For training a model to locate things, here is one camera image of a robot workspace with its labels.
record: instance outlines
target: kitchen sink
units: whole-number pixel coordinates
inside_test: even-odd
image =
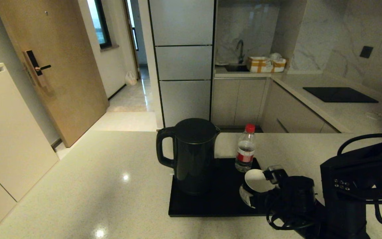
[[[225,69],[227,71],[250,72],[246,65],[226,65]]]

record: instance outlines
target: window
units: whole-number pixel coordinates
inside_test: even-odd
[[[135,34],[135,22],[134,22],[134,15],[132,14],[131,0],[128,0],[128,10],[129,10],[129,18],[131,20],[131,25],[132,25],[132,35],[134,37],[135,50],[138,50],[137,36]]]
[[[91,11],[92,22],[94,23],[95,32],[97,33],[100,48],[111,47],[109,31],[107,29],[106,18],[104,16],[103,5],[101,0],[88,0],[89,10]]]

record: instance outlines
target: kettle lid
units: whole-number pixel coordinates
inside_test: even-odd
[[[214,138],[217,133],[218,130],[216,126],[205,119],[184,119],[175,126],[176,138],[191,144],[207,142]]]

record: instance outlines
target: plastic water bottle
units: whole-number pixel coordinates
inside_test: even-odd
[[[244,133],[238,140],[237,157],[235,158],[235,168],[240,172],[247,172],[253,163],[255,150],[254,144],[254,124],[246,124]]]

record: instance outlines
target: wall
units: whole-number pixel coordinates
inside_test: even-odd
[[[286,59],[292,59],[306,3],[307,0],[287,0],[281,3],[271,53],[277,52]]]
[[[23,70],[23,65],[15,53],[11,41],[6,33],[4,25],[0,19],[0,62],[4,62],[12,79],[17,86],[23,100],[26,102],[33,117],[44,133],[50,144],[56,142],[60,137],[47,115],[41,101],[38,98],[33,86]]]
[[[337,43],[348,0],[307,0],[289,73],[322,73]]]
[[[269,55],[279,6],[265,1],[219,0],[216,25],[216,61],[238,63],[244,42],[244,62],[248,56]]]
[[[382,92],[382,1],[349,0],[326,71]],[[359,57],[364,45],[369,59]]]
[[[150,24],[150,11],[147,0],[138,0],[141,16],[144,44],[147,52],[148,72],[150,76],[151,91],[153,92],[153,107],[156,114],[157,128],[163,128],[162,108],[160,103],[160,89],[157,78],[156,59],[154,54],[153,32]]]
[[[114,47],[101,51],[88,2],[87,0],[78,2],[106,95],[110,97],[125,84],[125,75],[128,71],[136,74],[135,56],[124,12],[126,6],[123,1],[103,1],[104,15]]]
[[[138,0],[131,0],[131,7],[132,7],[132,14],[134,16],[135,35],[137,38],[137,45],[138,45],[138,51],[137,51],[138,62],[140,65],[146,65],[147,54],[145,51],[144,34],[142,32],[141,15],[139,12]]]

